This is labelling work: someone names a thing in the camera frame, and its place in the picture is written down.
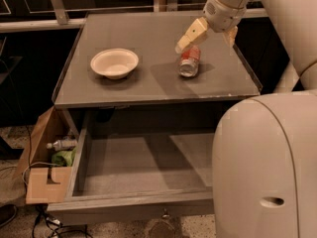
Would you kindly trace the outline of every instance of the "metal bracket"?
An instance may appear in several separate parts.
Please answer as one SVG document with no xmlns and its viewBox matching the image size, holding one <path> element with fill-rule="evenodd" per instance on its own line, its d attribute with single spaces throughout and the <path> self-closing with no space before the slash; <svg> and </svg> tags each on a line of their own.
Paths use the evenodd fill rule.
<svg viewBox="0 0 317 238">
<path fill-rule="evenodd" d="M 65 11 L 62 0 L 51 0 L 53 9 L 56 15 L 56 19 L 60 25 L 66 25 L 68 23 L 68 14 Z"/>
</svg>

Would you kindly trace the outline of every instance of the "screw hole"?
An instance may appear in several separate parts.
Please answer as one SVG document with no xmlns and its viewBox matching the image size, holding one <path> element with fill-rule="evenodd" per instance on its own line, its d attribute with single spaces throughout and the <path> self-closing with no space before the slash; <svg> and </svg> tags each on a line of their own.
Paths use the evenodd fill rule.
<svg viewBox="0 0 317 238">
<path fill-rule="evenodd" d="M 279 197 L 264 197 L 261 200 L 261 205 L 267 208 L 276 208 L 279 206 L 283 206 L 284 203 L 284 199 Z"/>
</svg>

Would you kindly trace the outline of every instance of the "gray table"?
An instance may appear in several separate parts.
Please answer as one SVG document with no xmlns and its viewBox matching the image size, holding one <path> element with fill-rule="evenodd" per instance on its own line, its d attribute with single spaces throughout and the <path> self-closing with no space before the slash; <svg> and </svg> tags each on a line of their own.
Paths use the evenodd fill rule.
<svg viewBox="0 0 317 238">
<path fill-rule="evenodd" d="M 260 92 L 243 60 L 218 34 L 210 33 L 201 45 L 195 78 L 177 74 L 175 44 L 199 16 L 174 12 L 87 18 L 54 102 L 78 136 L 64 202 L 48 208 L 64 224 L 213 212 L 214 104 Z M 125 79 L 101 77 L 89 66 L 97 53 L 111 48 L 132 50 L 140 58 Z M 95 119 L 97 108 L 127 105 L 106 123 Z M 77 110 L 87 110 L 80 127 L 73 122 Z"/>
<path fill-rule="evenodd" d="M 176 42 L 201 12 L 91 14 L 54 101 L 57 109 L 240 99 L 259 95 L 242 59 L 222 34 L 210 30 L 199 73 L 177 74 Z M 140 59 L 125 79 L 110 80 L 90 68 L 106 49 L 124 48 Z"/>
</svg>

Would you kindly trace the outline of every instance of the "table top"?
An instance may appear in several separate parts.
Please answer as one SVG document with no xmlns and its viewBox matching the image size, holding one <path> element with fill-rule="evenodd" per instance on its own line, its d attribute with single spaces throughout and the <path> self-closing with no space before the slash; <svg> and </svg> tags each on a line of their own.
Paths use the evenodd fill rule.
<svg viewBox="0 0 317 238">
<path fill-rule="evenodd" d="M 174 47 L 200 11 L 90 14 L 54 101 L 56 108 L 107 107 L 243 99 L 260 94 L 245 61 L 209 30 L 201 44 L 194 78 L 177 72 Z M 96 74 L 90 61 L 99 52 L 122 48 L 135 52 L 138 66 L 124 79 Z"/>
</svg>

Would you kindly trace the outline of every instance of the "cardboard box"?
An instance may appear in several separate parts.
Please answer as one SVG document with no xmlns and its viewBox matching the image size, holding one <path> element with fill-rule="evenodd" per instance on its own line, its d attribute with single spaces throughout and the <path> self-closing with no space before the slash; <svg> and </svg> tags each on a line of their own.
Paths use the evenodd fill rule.
<svg viewBox="0 0 317 238">
<path fill-rule="evenodd" d="M 29 165 L 34 163 L 50 163 L 53 153 L 47 149 L 47 143 L 61 139 L 67 132 L 67 126 L 54 107 L 42 114 L 31 134 L 31 146 L 30 142 L 26 144 L 14 177 L 21 175 Z M 31 167 L 27 204 L 62 202 L 70 174 L 71 167 L 50 168 L 48 165 Z"/>
</svg>

